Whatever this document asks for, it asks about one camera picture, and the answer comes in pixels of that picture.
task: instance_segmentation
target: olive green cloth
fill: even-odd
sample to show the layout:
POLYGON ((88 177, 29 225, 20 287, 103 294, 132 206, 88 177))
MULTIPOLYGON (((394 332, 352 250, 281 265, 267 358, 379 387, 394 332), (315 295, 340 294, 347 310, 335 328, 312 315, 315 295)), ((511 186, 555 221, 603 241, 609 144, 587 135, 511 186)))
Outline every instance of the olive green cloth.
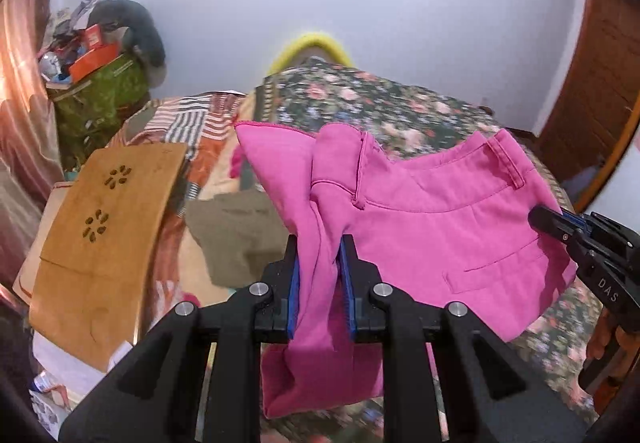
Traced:
POLYGON ((249 189, 190 200, 184 218, 215 285, 247 286, 284 256, 289 232, 264 192, 249 189))

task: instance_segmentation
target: floral bedsheet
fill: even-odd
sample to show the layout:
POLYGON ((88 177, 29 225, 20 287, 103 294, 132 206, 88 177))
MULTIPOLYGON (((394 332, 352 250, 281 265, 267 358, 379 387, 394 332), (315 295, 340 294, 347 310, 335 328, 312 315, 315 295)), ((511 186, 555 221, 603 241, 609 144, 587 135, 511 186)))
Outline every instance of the floral bedsheet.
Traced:
MULTIPOLYGON (((347 122, 372 133, 391 158, 449 149, 474 131, 491 135, 500 128, 482 109, 461 100, 317 58, 266 78, 255 95, 255 120, 305 131, 318 131, 329 122, 347 122)), ((524 149, 560 205, 571 210, 555 178, 529 149, 524 149)), ((546 383, 590 422, 596 415, 591 397, 577 385, 577 375, 601 308, 577 279, 511 342, 524 360, 540 370, 546 383)), ((382 401, 372 399, 262 423, 263 442, 364 443, 382 441, 384 421, 382 401)))

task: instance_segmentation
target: pink trousers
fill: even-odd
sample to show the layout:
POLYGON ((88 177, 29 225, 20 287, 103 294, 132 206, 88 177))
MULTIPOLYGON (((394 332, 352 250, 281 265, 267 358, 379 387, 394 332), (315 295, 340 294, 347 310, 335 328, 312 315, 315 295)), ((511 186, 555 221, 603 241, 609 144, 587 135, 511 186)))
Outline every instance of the pink trousers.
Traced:
POLYGON ((284 224, 298 237, 295 335, 262 357, 268 417, 327 409, 382 393, 379 346, 350 340, 335 258, 353 234, 358 256, 414 299, 459 300, 507 341, 575 277, 561 243, 527 214, 559 210, 548 185, 506 130, 474 133, 452 149, 396 162, 369 133, 330 124, 312 136, 240 123, 240 144, 284 224))

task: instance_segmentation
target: green bag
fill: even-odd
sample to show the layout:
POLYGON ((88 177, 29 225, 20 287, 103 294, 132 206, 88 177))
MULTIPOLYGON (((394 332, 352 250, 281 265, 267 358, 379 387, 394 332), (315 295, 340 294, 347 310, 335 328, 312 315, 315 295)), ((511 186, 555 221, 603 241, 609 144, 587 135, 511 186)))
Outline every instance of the green bag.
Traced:
POLYGON ((70 172, 106 146, 149 96, 142 66, 132 55, 122 54, 71 89, 49 90, 49 98, 56 109, 62 166, 70 172))

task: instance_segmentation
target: blue gripper pad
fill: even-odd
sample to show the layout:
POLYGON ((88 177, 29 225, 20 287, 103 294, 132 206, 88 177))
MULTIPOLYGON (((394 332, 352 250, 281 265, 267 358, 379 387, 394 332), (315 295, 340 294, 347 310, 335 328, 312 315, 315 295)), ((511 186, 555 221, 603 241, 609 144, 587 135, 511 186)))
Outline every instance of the blue gripper pad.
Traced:
POLYGON ((287 336, 293 339, 293 333, 298 323, 298 310, 300 306, 300 261, 296 256, 293 264, 293 275, 291 276, 291 286, 289 287, 289 301, 287 310, 287 336))
POLYGON ((564 217, 564 219, 569 221, 575 227, 584 230, 587 235, 591 233, 591 227, 584 219, 582 219, 582 217, 578 216, 577 214, 572 214, 568 210, 562 209, 562 217, 564 217))
POLYGON ((344 297, 345 313, 347 316, 347 325, 349 327, 349 333, 351 339, 355 338, 356 334, 356 316, 355 316, 355 297, 353 295, 353 284, 351 283, 351 273, 349 264, 347 262, 347 253, 344 248, 344 242, 340 242, 340 248, 338 249, 338 257, 336 258, 338 270, 340 271, 340 278, 342 279, 342 293, 344 297))

